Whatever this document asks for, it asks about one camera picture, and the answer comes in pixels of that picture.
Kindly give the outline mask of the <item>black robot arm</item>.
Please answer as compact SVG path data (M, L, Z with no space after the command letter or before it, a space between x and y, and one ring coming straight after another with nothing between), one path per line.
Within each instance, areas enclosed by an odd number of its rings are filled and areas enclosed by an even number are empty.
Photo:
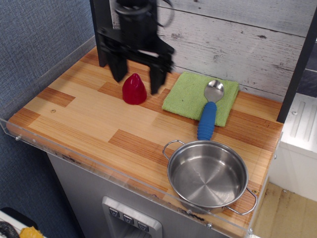
M113 78L120 82L132 60L150 68L151 93L156 94L171 72L174 48L158 36L155 0L118 0L115 12L119 29L101 28L101 50L105 53Z

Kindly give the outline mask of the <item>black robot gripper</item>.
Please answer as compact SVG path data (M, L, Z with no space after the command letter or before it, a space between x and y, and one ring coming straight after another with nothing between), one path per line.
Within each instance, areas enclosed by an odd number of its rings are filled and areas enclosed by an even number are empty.
M127 73L127 60L150 67L151 94L156 94L165 84L171 71L174 48L158 36L156 9L117 9L119 29L106 28L103 50L116 82Z

